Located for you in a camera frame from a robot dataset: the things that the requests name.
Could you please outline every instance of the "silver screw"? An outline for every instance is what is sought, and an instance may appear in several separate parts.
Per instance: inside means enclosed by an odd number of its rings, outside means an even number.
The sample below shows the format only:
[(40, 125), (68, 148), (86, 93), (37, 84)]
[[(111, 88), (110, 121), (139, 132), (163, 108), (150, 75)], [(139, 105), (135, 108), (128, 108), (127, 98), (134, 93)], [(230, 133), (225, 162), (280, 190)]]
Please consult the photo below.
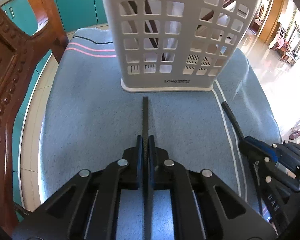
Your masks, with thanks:
[(90, 175), (90, 171), (88, 171), (88, 170), (81, 170), (79, 172), (79, 175), (80, 175), (80, 177), (83, 177), (83, 178), (88, 177)]
[(120, 160), (118, 160), (117, 164), (119, 166), (126, 166), (126, 165), (128, 165), (128, 161), (126, 159), (120, 159)]
[(205, 177), (211, 177), (212, 176), (212, 171), (206, 169), (206, 170), (203, 170), (202, 172), (202, 175), (205, 176)]
[(163, 164), (166, 165), (167, 167), (172, 167), (174, 165), (174, 162), (173, 162), (173, 160), (168, 159), (168, 160), (165, 160), (163, 162)]
[(266, 183), (270, 183), (271, 182), (271, 177), (270, 176), (266, 176)]

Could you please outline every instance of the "shiny floor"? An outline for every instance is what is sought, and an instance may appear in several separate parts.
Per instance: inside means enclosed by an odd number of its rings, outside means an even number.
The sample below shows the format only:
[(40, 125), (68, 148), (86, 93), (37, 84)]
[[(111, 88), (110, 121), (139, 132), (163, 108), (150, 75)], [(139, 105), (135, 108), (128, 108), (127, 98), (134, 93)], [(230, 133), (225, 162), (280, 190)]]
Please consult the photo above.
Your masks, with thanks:
[[(108, 26), (97, 26), (108, 29)], [(69, 39), (74, 32), (68, 33)], [(291, 127), (300, 119), (300, 64), (292, 68), (280, 61), (279, 55), (269, 49), (249, 30), (238, 46), (247, 56), (268, 98), (274, 117), (286, 139)], [(38, 182), (38, 155), (41, 125), (58, 63), (52, 55), (39, 77), (30, 101), (22, 136), (20, 153), (21, 188), (25, 208), (33, 211), (40, 204)]]

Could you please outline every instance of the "white plastic basket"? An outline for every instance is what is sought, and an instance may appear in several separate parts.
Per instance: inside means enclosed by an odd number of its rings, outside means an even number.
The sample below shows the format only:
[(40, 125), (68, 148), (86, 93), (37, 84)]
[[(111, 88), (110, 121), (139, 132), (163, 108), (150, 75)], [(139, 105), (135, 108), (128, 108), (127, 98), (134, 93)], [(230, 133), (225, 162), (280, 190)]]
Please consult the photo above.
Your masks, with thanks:
[(103, 0), (129, 92), (209, 91), (261, 0)]

